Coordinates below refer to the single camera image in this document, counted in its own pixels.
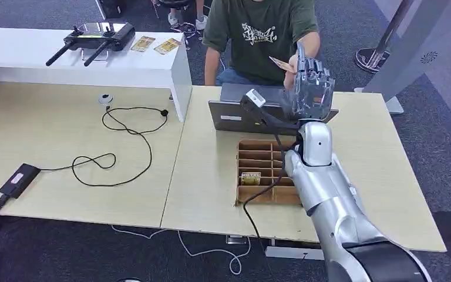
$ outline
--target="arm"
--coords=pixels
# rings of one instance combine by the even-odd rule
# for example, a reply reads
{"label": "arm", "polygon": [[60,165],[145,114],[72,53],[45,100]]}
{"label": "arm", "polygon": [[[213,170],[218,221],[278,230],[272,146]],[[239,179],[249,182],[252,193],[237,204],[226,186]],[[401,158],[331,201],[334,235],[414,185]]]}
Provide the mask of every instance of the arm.
{"label": "arm", "polygon": [[[314,0],[297,0],[291,7],[291,26],[293,28],[293,43],[300,42],[305,48],[305,56],[315,58],[321,46],[321,38],[317,32],[317,18],[315,17]],[[290,65],[298,70],[297,58],[295,53],[290,58]],[[284,87],[293,88],[295,75],[286,72],[284,76]]]}
{"label": "arm", "polygon": [[217,76],[218,62],[220,60],[220,52],[208,47],[205,56],[205,85],[214,86]]}
{"label": "arm", "polygon": [[214,0],[211,3],[207,26],[203,33],[203,44],[207,49],[205,56],[205,85],[215,85],[220,53],[226,49],[229,38],[227,1]]}
{"label": "arm", "polygon": [[[310,32],[300,38],[298,42],[302,43],[302,45],[304,46],[305,56],[311,58],[315,58],[315,56],[317,56],[319,47],[321,47],[321,38],[319,37],[319,33]],[[298,70],[298,52],[290,57],[289,64],[293,67],[293,69]],[[288,90],[293,88],[294,81],[295,74],[286,72],[286,74],[284,75],[284,88]]]}

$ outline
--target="white cable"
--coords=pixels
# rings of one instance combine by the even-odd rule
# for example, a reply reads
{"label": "white cable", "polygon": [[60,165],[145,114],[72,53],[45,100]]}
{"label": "white cable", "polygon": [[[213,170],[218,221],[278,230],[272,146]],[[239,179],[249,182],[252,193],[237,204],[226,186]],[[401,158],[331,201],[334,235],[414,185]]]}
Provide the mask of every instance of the white cable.
{"label": "white cable", "polygon": [[117,232],[120,232],[120,233],[126,233],[126,234],[135,235],[135,236],[140,236],[140,237],[146,238],[146,239],[148,239],[148,240],[151,240],[151,238],[152,238],[153,236],[155,236],[156,234],[168,230],[168,229],[161,229],[161,230],[158,230],[158,231],[156,231],[155,233],[151,234],[151,235],[148,237],[148,236],[146,236],[146,235],[144,235],[144,234],[141,234],[141,233],[136,233],[136,232],[131,232],[131,231],[126,231],[126,230],[120,230],[120,229],[117,229],[117,228],[116,228],[115,226],[113,226],[113,225],[112,225],[112,229],[115,230],[115,231],[117,231]]}
{"label": "white cable", "polygon": [[225,65],[224,65],[224,62],[222,61],[222,57],[220,58],[220,63],[222,64],[222,68],[224,68],[224,70],[225,70]]}
{"label": "white cable", "polygon": [[[250,253],[250,249],[251,249],[250,238],[247,237],[247,238],[248,238],[248,250],[246,251],[246,253],[240,254],[240,255],[238,255],[238,256],[236,256],[235,254],[231,253],[230,251],[222,250],[222,249],[213,249],[213,250],[208,250],[208,251],[201,251],[201,252],[196,253],[196,254],[191,254],[191,252],[189,252],[189,250],[187,249],[186,245],[184,245],[184,242],[182,241],[182,238],[180,237],[180,231],[177,231],[177,235],[179,236],[180,243],[182,244],[182,246],[183,246],[184,249],[186,250],[187,254],[188,254],[189,256],[191,256],[191,257],[199,256],[199,255],[201,255],[201,254],[212,253],[212,252],[214,252],[214,251],[221,251],[221,252],[223,252],[223,253],[230,254],[233,258],[232,258],[231,261],[229,262],[229,270],[230,270],[231,273],[233,273],[234,275],[239,275],[239,274],[241,274],[241,261],[240,261],[240,257],[244,257],[244,256],[246,256],[247,254],[249,254],[249,253]],[[239,269],[238,269],[237,272],[234,271],[234,269],[233,269],[233,261],[237,261],[237,262],[238,262]]]}
{"label": "white cable", "polygon": [[[141,234],[141,233],[136,233],[136,232],[131,232],[131,231],[126,231],[126,230],[117,229],[117,228],[116,228],[115,226],[113,226],[113,225],[111,225],[111,227],[112,227],[112,229],[113,229],[114,231],[116,231],[116,232],[126,233],[126,234],[131,234],[131,235],[135,235],[135,236],[139,236],[139,237],[146,238],[146,239],[148,239],[148,240],[151,240],[151,238],[152,238],[153,236],[155,236],[156,234],[158,234],[158,233],[161,233],[161,232],[164,232],[164,231],[168,231],[168,230],[169,230],[169,229],[161,229],[161,230],[158,230],[158,231],[152,233],[150,236],[146,236],[146,235]],[[208,250],[208,251],[201,251],[201,252],[196,253],[196,254],[191,254],[191,252],[188,250],[188,248],[187,248],[186,245],[184,244],[184,241],[183,241],[182,238],[180,237],[180,231],[177,231],[177,235],[179,236],[179,241],[180,241],[180,243],[182,244],[182,246],[183,246],[184,249],[186,250],[186,253],[187,253],[190,257],[200,256],[200,255],[202,255],[202,254],[208,254],[208,253],[212,253],[212,252],[214,252],[214,251],[220,251],[220,252],[223,252],[223,253],[230,254],[230,255],[232,256],[232,259],[231,259],[231,261],[229,262],[229,270],[230,270],[231,273],[233,273],[234,275],[239,275],[239,274],[241,274],[242,266],[241,266],[240,257],[247,256],[247,255],[250,253],[250,250],[251,250],[251,242],[250,242],[250,238],[247,237],[247,238],[248,238],[248,250],[247,250],[244,254],[240,254],[240,255],[237,255],[237,256],[236,256],[234,253],[231,253],[230,251],[222,250],[222,249],[213,249],[213,250]],[[234,271],[234,269],[233,269],[233,262],[234,262],[234,261],[237,261],[237,263],[238,263],[238,266],[239,266],[238,271]]]}

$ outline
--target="jeans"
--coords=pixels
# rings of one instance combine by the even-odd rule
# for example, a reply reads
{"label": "jeans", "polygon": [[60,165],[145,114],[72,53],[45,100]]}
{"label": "jeans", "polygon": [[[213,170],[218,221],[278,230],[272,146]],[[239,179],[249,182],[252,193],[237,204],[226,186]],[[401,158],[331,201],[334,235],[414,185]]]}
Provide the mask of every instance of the jeans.
{"label": "jeans", "polygon": [[217,86],[222,86],[224,83],[232,83],[232,84],[252,84],[256,85],[257,83],[254,83],[247,78],[241,76],[239,73],[237,73],[232,68],[227,68],[223,72],[221,72],[217,79],[215,80],[215,84]]}

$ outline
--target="chair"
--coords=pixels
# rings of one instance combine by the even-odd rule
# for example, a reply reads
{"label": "chair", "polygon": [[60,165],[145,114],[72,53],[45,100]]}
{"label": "chair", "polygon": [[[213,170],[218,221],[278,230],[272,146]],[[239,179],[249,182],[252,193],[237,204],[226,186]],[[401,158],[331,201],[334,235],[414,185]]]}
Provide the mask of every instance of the chair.
{"label": "chair", "polygon": [[198,33],[198,30],[196,29],[196,26],[192,23],[184,22],[182,11],[189,6],[192,0],[159,0],[160,5],[169,8],[169,9],[176,9],[176,17],[177,17],[177,23],[175,25],[172,25],[170,29],[172,31],[176,32],[182,32],[184,33],[185,37],[185,43],[186,43],[186,49],[189,50],[187,39],[193,37]]}

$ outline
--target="hand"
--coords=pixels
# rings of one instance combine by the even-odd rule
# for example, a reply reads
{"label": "hand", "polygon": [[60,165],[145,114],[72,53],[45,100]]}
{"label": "hand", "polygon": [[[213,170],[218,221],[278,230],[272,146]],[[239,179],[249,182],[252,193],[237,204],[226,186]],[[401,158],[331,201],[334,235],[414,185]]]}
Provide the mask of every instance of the hand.
{"label": "hand", "polygon": [[[293,69],[297,72],[298,71],[298,55],[292,55],[290,60],[288,61],[289,65],[293,67]],[[284,88],[286,90],[291,90],[295,83],[295,75],[296,73],[286,72],[284,74]]]}

